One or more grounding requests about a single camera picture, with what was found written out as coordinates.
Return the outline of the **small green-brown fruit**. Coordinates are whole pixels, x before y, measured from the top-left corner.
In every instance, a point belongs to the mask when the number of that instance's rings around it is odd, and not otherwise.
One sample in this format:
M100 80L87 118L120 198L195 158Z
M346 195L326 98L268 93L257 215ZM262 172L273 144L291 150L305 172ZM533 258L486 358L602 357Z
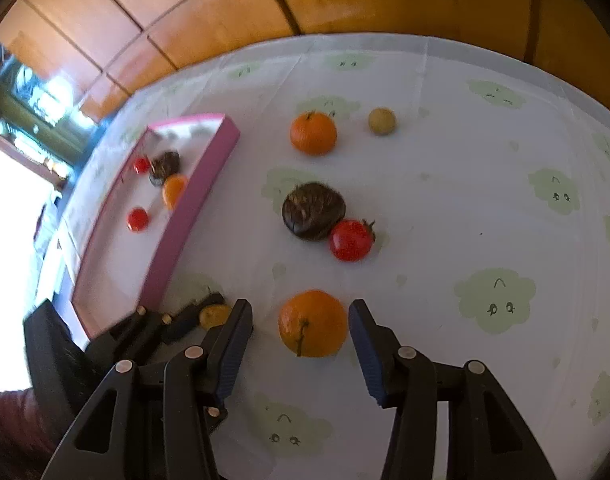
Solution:
M387 107L374 108L368 115L368 126L377 136L388 136L396 129L396 116L393 110Z

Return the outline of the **wooden wall cabinet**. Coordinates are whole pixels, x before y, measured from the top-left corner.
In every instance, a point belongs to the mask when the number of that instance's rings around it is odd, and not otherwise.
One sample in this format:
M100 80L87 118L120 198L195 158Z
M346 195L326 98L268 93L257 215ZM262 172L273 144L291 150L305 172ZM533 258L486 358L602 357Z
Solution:
M142 87L257 42L339 32L454 39L610 110L610 35L585 0L0 0L0 44L99 119Z

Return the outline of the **small orange tangerine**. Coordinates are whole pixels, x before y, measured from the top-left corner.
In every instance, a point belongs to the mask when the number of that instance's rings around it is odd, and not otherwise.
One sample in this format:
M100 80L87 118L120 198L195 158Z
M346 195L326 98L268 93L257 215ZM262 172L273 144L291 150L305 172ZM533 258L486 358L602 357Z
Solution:
M173 210L176 207L180 197L183 195L183 191L185 191L187 183L188 178L183 174L172 174L165 180L161 195L163 204L168 210Z

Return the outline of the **glass door window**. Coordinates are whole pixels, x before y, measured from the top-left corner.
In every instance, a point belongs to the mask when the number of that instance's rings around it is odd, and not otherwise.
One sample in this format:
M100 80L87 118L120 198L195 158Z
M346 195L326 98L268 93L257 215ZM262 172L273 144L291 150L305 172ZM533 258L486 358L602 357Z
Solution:
M72 180L94 144L98 122L74 103L61 76L43 80L0 44L0 136L59 178Z

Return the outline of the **white cloud-print tablecloth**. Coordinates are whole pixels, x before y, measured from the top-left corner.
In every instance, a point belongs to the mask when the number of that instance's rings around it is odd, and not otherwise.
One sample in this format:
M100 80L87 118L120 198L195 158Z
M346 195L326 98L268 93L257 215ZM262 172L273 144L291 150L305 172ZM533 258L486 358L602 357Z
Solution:
M374 108L397 126L377 136ZM300 114L337 127L328 154L290 141ZM161 308L201 292L250 301L254 330L214 434L228 479L375 479L393 415L369 396L351 344L301 359L282 305L308 289L367 302L403 344L484 362L557 477L588 479L610 450L610 112L503 55L434 38L281 40L140 91L92 153L59 237L76 274L101 203L148 125L220 113L240 131L183 246ZM320 182L375 244L337 260L281 207Z

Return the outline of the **red tomato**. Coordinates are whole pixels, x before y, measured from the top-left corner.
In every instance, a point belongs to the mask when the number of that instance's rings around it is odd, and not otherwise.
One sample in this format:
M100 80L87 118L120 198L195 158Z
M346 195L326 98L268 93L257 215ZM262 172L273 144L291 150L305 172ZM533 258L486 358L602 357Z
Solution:
M151 169L151 162L147 156L137 157L133 162L133 169L136 174L148 174Z
M127 228L130 232L142 232L149 225L149 215L142 207L132 209L126 218Z
M342 220L331 231L329 248L337 260L355 262L365 258L375 244L373 222Z

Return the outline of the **orange with stem top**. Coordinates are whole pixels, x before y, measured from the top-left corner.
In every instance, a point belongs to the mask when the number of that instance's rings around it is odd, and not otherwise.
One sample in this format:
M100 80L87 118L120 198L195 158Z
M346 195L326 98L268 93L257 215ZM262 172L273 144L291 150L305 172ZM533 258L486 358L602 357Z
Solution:
M307 112L297 116L290 127L291 144L301 153L322 156L337 144L337 127L326 114Z

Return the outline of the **dark brown fruit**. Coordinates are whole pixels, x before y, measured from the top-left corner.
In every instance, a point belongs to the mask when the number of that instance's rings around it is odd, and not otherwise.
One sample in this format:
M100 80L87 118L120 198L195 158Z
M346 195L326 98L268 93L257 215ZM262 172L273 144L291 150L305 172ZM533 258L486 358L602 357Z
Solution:
M160 188L165 181L180 170L180 156L177 151L166 151L150 162L149 180Z
M345 217L346 204L342 195L320 182L298 185L281 207L284 225L300 240L317 242L327 238Z

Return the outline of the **dark brown fruit on cloth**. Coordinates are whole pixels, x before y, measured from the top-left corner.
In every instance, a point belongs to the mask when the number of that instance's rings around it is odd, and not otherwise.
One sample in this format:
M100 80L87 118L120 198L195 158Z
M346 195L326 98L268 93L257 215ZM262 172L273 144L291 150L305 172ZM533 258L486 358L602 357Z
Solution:
M342 195L320 182L298 185L281 207L284 225L300 240L317 242L327 238L345 217L346 204Z

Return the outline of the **pink cardboard tray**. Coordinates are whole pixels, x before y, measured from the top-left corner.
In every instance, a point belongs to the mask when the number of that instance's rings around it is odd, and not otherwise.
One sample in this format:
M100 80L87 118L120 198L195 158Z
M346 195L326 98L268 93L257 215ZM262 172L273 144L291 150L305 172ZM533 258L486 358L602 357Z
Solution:
M139 306L160 309L194 222L239 138L239 129L224 114L183 116L145 128L101 203L76 274L71 304L89 338ZM178 152L188 178L173 210L133 169L137 157L165 151ZM149 215L142 232L130 232L126 224L136 207Z

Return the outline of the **orange with long stem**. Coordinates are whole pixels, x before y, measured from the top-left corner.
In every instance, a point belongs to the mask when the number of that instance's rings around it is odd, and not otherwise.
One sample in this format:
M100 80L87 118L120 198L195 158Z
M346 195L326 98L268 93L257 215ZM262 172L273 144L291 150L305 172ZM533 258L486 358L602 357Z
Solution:
M348 332L345 307L319 289L289 299L278 315L283 344L299 358L327 358L339 352Z

